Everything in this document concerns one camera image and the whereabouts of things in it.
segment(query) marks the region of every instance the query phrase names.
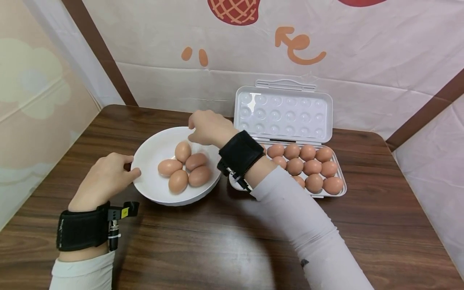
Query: right hand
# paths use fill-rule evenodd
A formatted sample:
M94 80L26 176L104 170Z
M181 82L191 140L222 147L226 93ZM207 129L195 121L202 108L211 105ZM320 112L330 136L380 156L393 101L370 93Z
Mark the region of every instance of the right hand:
M196 111L188 119L188 127L195 129L188 139L201 145L214 145L221 149L237 133L231 121L211 110Z

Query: hand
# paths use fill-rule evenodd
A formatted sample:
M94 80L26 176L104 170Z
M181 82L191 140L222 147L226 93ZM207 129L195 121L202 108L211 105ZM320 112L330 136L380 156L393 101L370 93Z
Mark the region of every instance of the hand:
M214 145L221 149L237 133L231 121L211 110L196 111L188 119L188 127L195 132L188 139L201 145Z
M124 164L131 163L133 160L133 156L118 153L111 153L98 159L79 186L68 210L71 212L96 210L125 189L142 174L139 168L134 168L130 172L124 170Z

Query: wooden table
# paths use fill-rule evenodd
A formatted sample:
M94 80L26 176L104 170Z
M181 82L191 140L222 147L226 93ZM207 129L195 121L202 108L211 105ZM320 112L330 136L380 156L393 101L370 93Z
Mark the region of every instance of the wooden table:
M59 214L101 156L133 154L151 135L186 126L188 113L109 106L0 233L0 289L47 289L58 252ZM453 263L395 163L374 133L335 129L348 183L318 200L376 289L464 289ZM134 186L139 217L122 221L114 289L308 289L293 249L248 194L222 177L201 201L166 207Z

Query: egg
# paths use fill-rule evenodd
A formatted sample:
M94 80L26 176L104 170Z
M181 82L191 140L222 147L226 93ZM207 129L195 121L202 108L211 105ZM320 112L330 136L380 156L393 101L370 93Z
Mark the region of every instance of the egg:
M322 170L322 164L317 160L309 160L308 162L304 163L303 172L307 176L311 174L319 174Z
M330 149L329 147L322 147L321 149L316 151L316 159L324 163L330 161L330 159L332 159L333 154L334 153L332 152L332 149Z
M174 151L175 158L182 163L185 163L187 159L192 155L192 148L187 141L182 141L175 147Z
M169 191L178 194L185 190L188 183L188 174L185 170L177 170L169 178Z
M182 169L182 163L174 159L163 160L158 164L158 173L163 177L169 177L177 170Z
M267 148L267 155L270 158L282 156L284 154L285 147L282 144L274 144Z
M321 174L324 177L332 177L337 173L338 165L333 161L327 161L322 164Z
M304 185L310 193L319 193L323 184L324 182L319 174L312 174L304 181Z
M343 189L343 181L338 177L330 177L324 180L322 187L328 194L337 195Z
M282 167L283 169L286 169L286 168L287 168L287 161L286 161L285 158L283 158L282 156L274 157L274 158L272 159L272 162L274 162L275 164L279 165L279 166Z
M207 166L195 168L188 177L188 183L193 187L204 185L211 178L211 170Z
M301 178L301 177L299 177L299 176L292 176L292 177L293 177L293 179L294 179L296 182L298 182L298 184L299 184L301 187L304 188L304 180L303 180L303 178Z
M304 161L309 161L314 159L316 156L316 148L312 145L304 145L300 150L300 158Z
M300 147L296 144L290 144L285 148L284 156L288 160L298 158L300 156Z
M287 171L295 176L299 175L303 171L303 161L299 158L293 158L287 162Z
M207 162L208 158L203 153L192 154L187 161L185 161L185 168L192 171L197 167L205 165Z

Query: egg carton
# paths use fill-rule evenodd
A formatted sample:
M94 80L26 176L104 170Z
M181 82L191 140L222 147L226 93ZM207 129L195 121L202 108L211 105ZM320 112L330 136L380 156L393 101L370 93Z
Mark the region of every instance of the egg carton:
M332 119L332 97L316 92L316 86L311 84L292 80L258 80L255 86L239 88L235 96L234 127L246 130L266 149L273 144L296 144L300 147L310 144L316 149L322 148L323 143L332 138ZM331 195L325 190L316 194L306 190L311 196L340 197L346 193L346 182L335 152L332 161L337 163L335 176L343 181L342 191ZM229 181L235 189L245 190L232 176L229 176Z

